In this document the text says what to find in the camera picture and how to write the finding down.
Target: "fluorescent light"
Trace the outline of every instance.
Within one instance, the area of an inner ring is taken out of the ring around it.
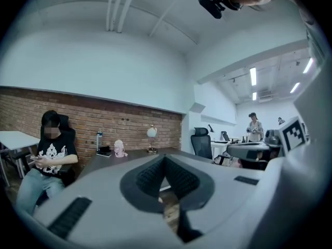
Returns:
[[[312,58],[310,58],[310,60],[309,60],[309,62],[308,62],[308,64],[307,64],[307,67],[306,67],[306,69],[303,71],[303,73],[304,73],[304,74],[305,74],[306,72],[308,72],[308,71],[309,71],[309,69],[310,69],[310,67],[311,67],[312,63],[313,63],[313,59],[312,59]]]
[[[256,68],[250,68],[250,76],[251,76],[251,86],[255,86],[257,84],[257,77],[256,77]]]
[[[290,92],[293,93],[299,85],[300,82],[297,82]]]

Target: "graphic print t-shirt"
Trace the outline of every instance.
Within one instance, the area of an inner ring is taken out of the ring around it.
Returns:
[[[38,144],[37,154],[39,156],[44,156],[47,159],[62,159],[63,157],[71,154],[77,155],[73,141],[69,136],[61,133],[56,139],[44,138],[40,140]],[[57,166],[47,166],[45,168],[39,169],[41,174],[46,176],[59,177],[58,171],[61,169],[62,165]]]

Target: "desk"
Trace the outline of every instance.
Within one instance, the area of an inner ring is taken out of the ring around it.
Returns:
[[[31,147],[33,145],[37,145],[39,143],[40,139],[24,134],[20,131],[0,131],[0,143],[3,144],[6,149],[0,150],[0,153],[10,151],[10,150],[17,150],[20,151],[24,147]],[[2,159],[0,156],[0,164],[1,164],[1,170],[4,175],[5,181],[7,186],[9,187],[9,181],[7,179]],[[19,167],[20,172],[22,173],[22,176],[24,177],[23,167],[20,160]]]
[[[215,148],[219,148],[220,151],[219,151],[219,154],[223,154],[226,149],[227,149],[227,145],[230,144],[230,141],[218,141],[218,142],[211,142],[211,147],[212,147],[212,159],[215,158],[214,156],[214,149]]]
[[[118,164],[121,164],[124,162],[133,161],[135,159],[153,155],[153,154],[147,153],[146,149],[129,150],[129,151],[127,151],[127,153],[128,153],[128,156],[123,157],[123,158],[115,157],[114,152],[112,152],[112,155],[108,158],[94,155],[91,158],[91,160],[89,161],[89,163],[85,166],[85,168],[83,169],[83,171],[81,172],[81,174],[79,175],[79,177],[77,179],[81,179],[85,175],[87,175],[91,172],[94,172],[96,170],[105,168],[105,167],[111,167],[111,166],[118,165]],[[199,157],[199,156],[196,156],[193,154],[189,154],[189,153],[186,153],[184,151],[181,151],[181,150],[178,150],[175,148],[160,148],[160,149],[158,149],[158,154],[178,154],[178,155],[181,155],[184,157],[188,157],[188,158],[203,161],[203,162],[211,162],[210,159],[206,159],[206,158],[202,158],[202,157]],[[160,189],[163,191],[168,188],[170,188],[169,183],[167,182],[167,180],[164,180],[161,184]]]

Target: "air vent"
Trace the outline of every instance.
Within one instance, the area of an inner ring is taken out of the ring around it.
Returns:
[[[66,239],[75,227],[84,212],[91,204],[91,200],[85,197],[76,198],[56,220],[48,227],[55,235]]]
[[[273,99],[273,95],[271,91],[262,91],[258,93],[258,101],[259,102],[269,102]]]

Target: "floor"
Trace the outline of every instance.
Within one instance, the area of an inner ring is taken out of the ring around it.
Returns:
[[[19,177],[18,173],[12,166],[10,165],[6,166],[5,164],[4,166],[7,178],[10,183],[10,187],[5,186],[5,192],[10,202],[12,204],[15,204],[16,196],[20,188],[22,179]],[[160,193],[160,198],[162,199],[163,204],[165,204],[164,220],[174,231],[174,233],[176,233],[178,227],[178,216],[179,216],[178,200],[172,191],[164,191]]]

